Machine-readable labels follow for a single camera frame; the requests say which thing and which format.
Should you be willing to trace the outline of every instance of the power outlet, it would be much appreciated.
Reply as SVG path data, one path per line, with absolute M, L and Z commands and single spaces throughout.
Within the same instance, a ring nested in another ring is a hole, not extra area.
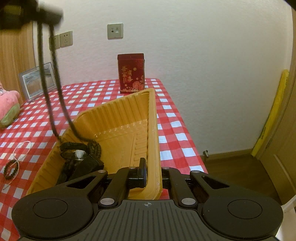
M 59 49 L 61 47 L 59 34 L 55 35 L 55 37 L 54 37 L 54 47 L 55 47 L 55 49 Z
M 107 36 L 108 36 L 108 39 L 122 39 L 123 23 L 108 24 Z
M 73 31 L 65 32 L 59 35 L 61 47 L 73 45 Z

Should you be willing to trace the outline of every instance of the table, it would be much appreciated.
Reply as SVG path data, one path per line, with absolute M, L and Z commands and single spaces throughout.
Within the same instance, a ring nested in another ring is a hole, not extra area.
M 158 79 L 146 79 L 146 88 L 156 91 L 157 123 L 162 166 L 174 167 L 183 174 L 190 170 L 206 172 L 206 168 L 195 148 L 188 130 L 163 84 Z M 121 98 L 118 80 L 101 80 L 63 86 L 63 95 L 69 114 L 75 116 L 90 107 Z M 50 93 L 57 130 L 62 134 L 68 124 L 62 113 L 57 92 Z M 44 97 L 21 106 L 19 117 L 5 130 L 0 131 L 0 169 L 12 159 L 18 143 L 31 141 L 32 148 L 20 162 L 20 171 L 11 185 L 2 190 L 3 175 L 0 175 L 0 241 L 15 241 L 19 235 L 12 222 L 11 210 L 14 204 L 26 195 L 37 171 L 56 142 L 52 133 Z M 30 144 L 16 149 L 16 158 L 22 157 Z M 167 199 L 163 191 L 161 199 Z

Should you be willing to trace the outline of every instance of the wooden floor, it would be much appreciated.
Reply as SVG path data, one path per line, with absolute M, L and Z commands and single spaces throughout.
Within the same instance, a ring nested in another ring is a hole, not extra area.
M 281 201 L 260 161 L 251 155 L 205 161 L 209 174 Z

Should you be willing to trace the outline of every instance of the round pad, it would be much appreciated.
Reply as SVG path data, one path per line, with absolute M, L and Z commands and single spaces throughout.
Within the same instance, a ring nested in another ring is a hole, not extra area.
M 281 206 L 264 196 L 210 197 L 202 208 L 205 221 L 219 233 L 236 239 L 275 235 L 283 218 Z
M 59 239 L 85 227 L 93 215 L 92 204 L 72 189 L 78 192 L 45 189 L 20 199 L 12 209 L 12 220 L 21 236 Z
M 41 218 L 57 218 L 63 215 L 67 209 L 67 203 L 55 198 L 41 200 L 33 207 L 34 213 Z
M 262 213 L 262 208 L 254 201 L 240 199 L 229 203 L 228 211 L 237 218 L 252 219 Z

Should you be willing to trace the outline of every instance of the picture frame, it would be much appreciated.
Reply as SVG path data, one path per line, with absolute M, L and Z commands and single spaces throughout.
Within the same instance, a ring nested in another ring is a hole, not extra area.
M 57 87 L 51 62 L 44 64 L 47 91 Z M 19 74 L 20 83 L 28 102 L 35 100 L 43 94 L 39 66 Z

